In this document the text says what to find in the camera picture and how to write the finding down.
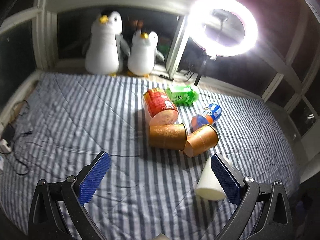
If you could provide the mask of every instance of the green bottle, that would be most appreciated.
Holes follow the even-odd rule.
[[[196,86],[171,86],[165,92],[175,104],[191,104],[199,99],[200,94]]]

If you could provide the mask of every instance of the yellow beak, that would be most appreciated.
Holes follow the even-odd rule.
[[[148,33],[141,33],[141,38],[147,39],[148,38]]]
[[[99,19],[99,22],[101,24],[107,23],[108,22],[108,16],[107,15],[102,15]]]

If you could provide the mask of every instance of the white paper cup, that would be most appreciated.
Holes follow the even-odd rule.
[[[230,160],[225,158],[226,161],[232,166]],[[198,185],[196,187],[196,194],[207,200],[221,200],[226,197],[216,175],[211,169],[211,157],[207,159]]]

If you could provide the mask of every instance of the striped cloth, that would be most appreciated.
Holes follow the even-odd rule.
[[[148,146],[142,95],[153,87],[166,85],[132,77],[44,74],[28,99],[29,112],[16,123],[17,134],[32,131],[15,144],[15,155],[30,172],[18,176],[6,162],[0,176],[1,204],[9,219],[26,233],[38,180],[63,181],[101,150],[110,154],[111,168],[85,207],[109,240],[152,239],[159,233],[170,239],[215,238],[236,208],[227,199],[214,202],[195,195],[205,161],[216,152],[244,176],[264,183],[280,179],[289,195],[297,189],[290,146],[263,102],[200,90],[193,106],[178,107],[178,123],[185,123],[190,133],[192,116],[217,103],[222,107],[220,141],[188,158]],[[8,160],[24,172],[12,155]],[[62,212],[72,235],[80,239],[63,206]],[[257,204],[243,237],[258,213]]]

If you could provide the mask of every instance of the brown paper cup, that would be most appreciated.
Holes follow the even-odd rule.
[[[182,151],[187,141],[187,129],[182,124],[167,124],[149,127],[151,147]]]
[[[183,153],[188,157],[194,157],[215,147],[219,142],[218,133],[209,124],[205,124],[198,130],[188,135]]]

